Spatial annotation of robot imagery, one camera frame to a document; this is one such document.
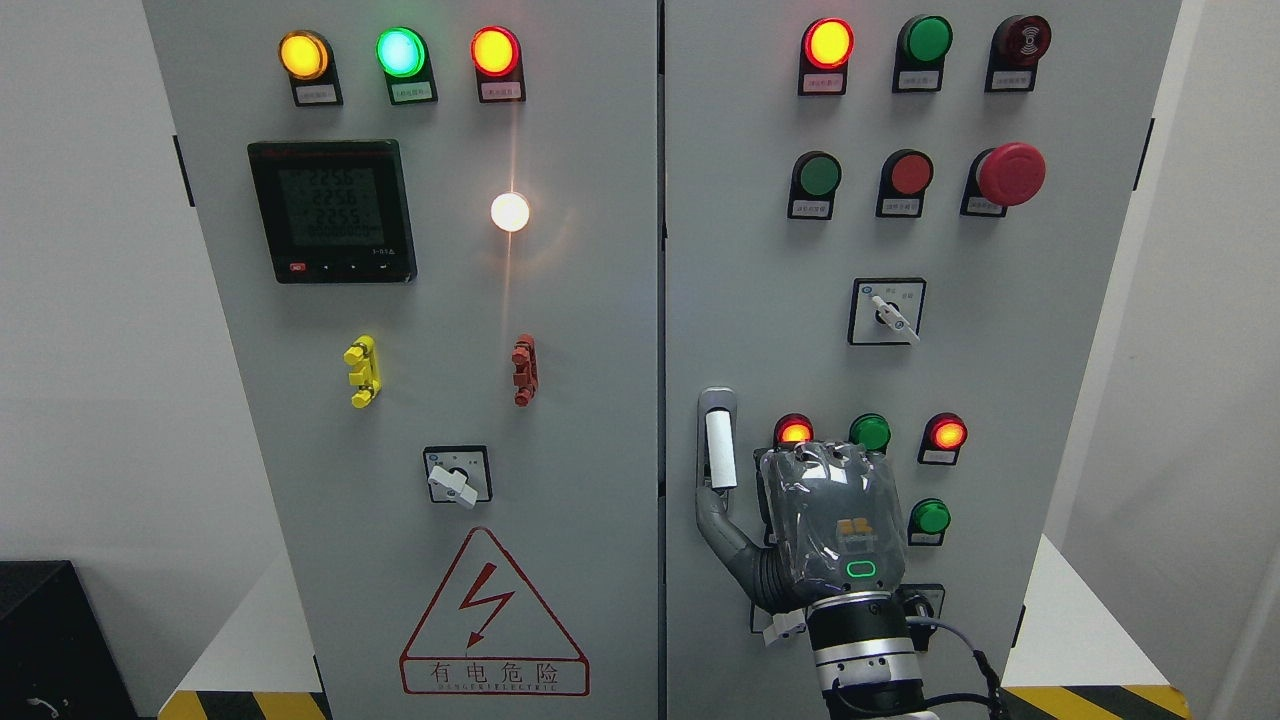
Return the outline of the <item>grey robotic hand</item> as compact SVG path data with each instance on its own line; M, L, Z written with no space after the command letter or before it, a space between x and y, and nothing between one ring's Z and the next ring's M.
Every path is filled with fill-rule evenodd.
M762 548L709 486L695 493L698 528L746 597L769 614L860 592L893 592L908 532L883 454L806 442L767 450L758 469L776 543Z

